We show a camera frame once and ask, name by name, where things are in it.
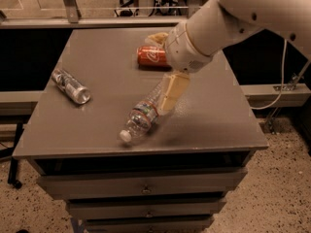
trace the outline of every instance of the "soda can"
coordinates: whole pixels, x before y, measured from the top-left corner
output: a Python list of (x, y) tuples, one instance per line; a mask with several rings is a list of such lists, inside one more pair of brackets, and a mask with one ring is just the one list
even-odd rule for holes
[(142, 66), (170, 67), (166, 63), (165, 50), (153, 46), (143, 46), (138, 48), (137, 62)]

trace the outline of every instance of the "tabletop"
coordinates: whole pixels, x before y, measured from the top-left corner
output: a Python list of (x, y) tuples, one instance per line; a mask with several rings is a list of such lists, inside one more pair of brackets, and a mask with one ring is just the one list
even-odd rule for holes
[(201, 71), (175, 110), (161, 117), (142, 142), (119, 137), (137, 102), (165, 69), (141, 68), (137, 48), (169, 27), (74, 30), (58, 66), (91, 92), (76, 106), (49, 81), (25, 125), (15, 158), (54, 158), (207, 151), (263, 150), (268, 144), (222, 51)]

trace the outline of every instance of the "terrazzo floor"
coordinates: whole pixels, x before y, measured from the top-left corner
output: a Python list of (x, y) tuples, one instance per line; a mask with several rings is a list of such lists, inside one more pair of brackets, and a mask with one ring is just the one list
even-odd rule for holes
[[(226, 196), (226, 205), (202, 233), (311, 232), (309, 147), (289, 117), (279, 117), (276, 130), (265, 133), (269, 149), (257, 151), (246, 178)], [(36, 171), (21, 161), (18, 179), (23, 186), (16, 190), (7, 184), (9, 166), (9, 161), (0, 162), (0, 232), (74, 232), (65, 203), (52, 200), (36, 184)]]

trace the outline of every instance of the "plastic bottle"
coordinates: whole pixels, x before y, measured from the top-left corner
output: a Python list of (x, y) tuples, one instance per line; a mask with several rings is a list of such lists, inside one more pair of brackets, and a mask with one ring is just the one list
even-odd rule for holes
[(55, 68), (52, 72), (52, 80), (59, 89), (67, 94), (76, 104), (83, 105), (90, 98), (88, 88), (78, 82), (71, 74), (62, 68)]
[(161, 87), (162, 82), (129, 113), (125, 128), (120, 132), (120, 137), (126, 143), (141, 139), (156, 122), (158, 118), (156, 106), (161, 93)]

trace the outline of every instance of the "drawer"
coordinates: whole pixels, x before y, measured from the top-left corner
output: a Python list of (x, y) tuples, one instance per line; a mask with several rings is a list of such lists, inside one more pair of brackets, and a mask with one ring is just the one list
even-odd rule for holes
[(53, 199), (84, 199), (233, 190), (246, 168), (46, 176), (38, 185)]
[(175, 216), (145, 219), (87, 220), (89, 233), (159, 233), (167, 230), (202, 231), (213, 223), (212, 216)]
[(213, 195), (199, 193), (78, 200), (68, 203), (67, 211), (78, 219), (212, 215), (225, 205), (224, 198)]

